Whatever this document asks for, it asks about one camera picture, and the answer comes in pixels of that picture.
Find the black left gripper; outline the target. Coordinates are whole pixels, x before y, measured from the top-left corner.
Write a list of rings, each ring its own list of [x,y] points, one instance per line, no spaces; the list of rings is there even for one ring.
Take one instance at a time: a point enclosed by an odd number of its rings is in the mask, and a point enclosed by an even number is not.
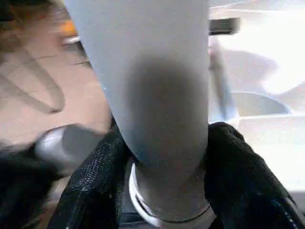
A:
[[[240,18],[212,19],[209,21],[209,35],[232,35],[240,30]]]

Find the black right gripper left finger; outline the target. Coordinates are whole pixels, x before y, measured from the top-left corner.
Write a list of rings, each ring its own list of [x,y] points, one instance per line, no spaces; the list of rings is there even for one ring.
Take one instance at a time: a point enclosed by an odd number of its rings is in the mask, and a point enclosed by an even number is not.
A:
[[[114,125],[73,172],[49,229],[117,229],[128,150]]]

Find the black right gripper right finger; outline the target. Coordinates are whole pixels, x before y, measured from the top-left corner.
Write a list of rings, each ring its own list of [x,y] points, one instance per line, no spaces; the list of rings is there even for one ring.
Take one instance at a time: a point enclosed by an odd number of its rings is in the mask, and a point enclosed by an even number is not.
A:
[[[231,125],[208,127],[205,197],[213,229],[303,229],[305,217],[265,161]]]

